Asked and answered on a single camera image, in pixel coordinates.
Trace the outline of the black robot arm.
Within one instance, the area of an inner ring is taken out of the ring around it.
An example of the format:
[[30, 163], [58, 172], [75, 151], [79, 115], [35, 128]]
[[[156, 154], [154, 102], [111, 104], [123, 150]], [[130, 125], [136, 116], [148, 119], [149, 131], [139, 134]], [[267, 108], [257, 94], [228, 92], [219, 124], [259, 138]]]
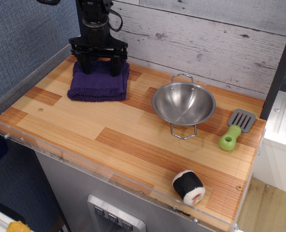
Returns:
[[114, 38], [111, 31], [119, 32], [123, 27], [113, 28], [109, 21], [109, 14], [119, 18], [121, 15], [112, 10], [111, 0], [77, 0], [76, 9], [78, 14], [81, 35], [70, 38], [71, 53], [86, 74], [92, 72], [91, 62], [98, 58], [109, 58], [111, 62], [111, 75], [117, 76], [120, 72], [121, 62], [128, 58], [128, 44]]

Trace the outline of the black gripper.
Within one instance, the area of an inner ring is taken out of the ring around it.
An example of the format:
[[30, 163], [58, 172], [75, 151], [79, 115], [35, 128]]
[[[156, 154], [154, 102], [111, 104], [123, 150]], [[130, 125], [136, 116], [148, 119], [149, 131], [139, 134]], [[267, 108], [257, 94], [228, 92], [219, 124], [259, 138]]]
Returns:
[[109, 23], [92, 24], [90, 27], [80, 23], [79, 27], [81, 35], [70, 38], [69, 43], [81, 70], [90, 74], [90, 57], [111, 58], [111, 75], [119, 75], [121, 59], [128, 58], [128, 44], [110, 34], [112, 27]]

